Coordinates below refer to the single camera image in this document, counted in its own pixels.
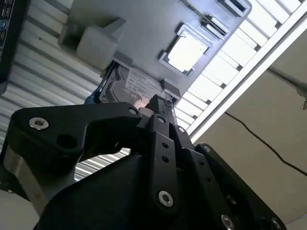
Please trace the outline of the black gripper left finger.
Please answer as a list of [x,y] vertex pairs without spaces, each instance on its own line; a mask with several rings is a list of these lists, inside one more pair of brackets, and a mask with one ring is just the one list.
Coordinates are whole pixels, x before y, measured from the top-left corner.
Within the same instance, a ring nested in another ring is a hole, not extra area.
[[149,133],[167,136],[173,105],[154,96],[144,108],[100,103],[25,108],[9,124],[9,172],[41,215],[50,200],[74,184],[77,163],[122,148],[147,150]]

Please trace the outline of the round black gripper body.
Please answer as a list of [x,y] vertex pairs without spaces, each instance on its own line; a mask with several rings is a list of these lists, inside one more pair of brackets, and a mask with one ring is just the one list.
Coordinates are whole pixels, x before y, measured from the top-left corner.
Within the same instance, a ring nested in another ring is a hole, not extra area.
[[80,180],[46,206],[38,230],[221,230],[222,203],[174,155],[130,155]]

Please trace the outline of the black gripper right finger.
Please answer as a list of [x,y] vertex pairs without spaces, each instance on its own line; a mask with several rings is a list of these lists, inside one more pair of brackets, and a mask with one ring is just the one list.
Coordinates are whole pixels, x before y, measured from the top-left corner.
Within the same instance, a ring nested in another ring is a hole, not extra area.
[[181,213],[172,230],[284,230],[283,221],[208,144],[193,145],[167,104]]

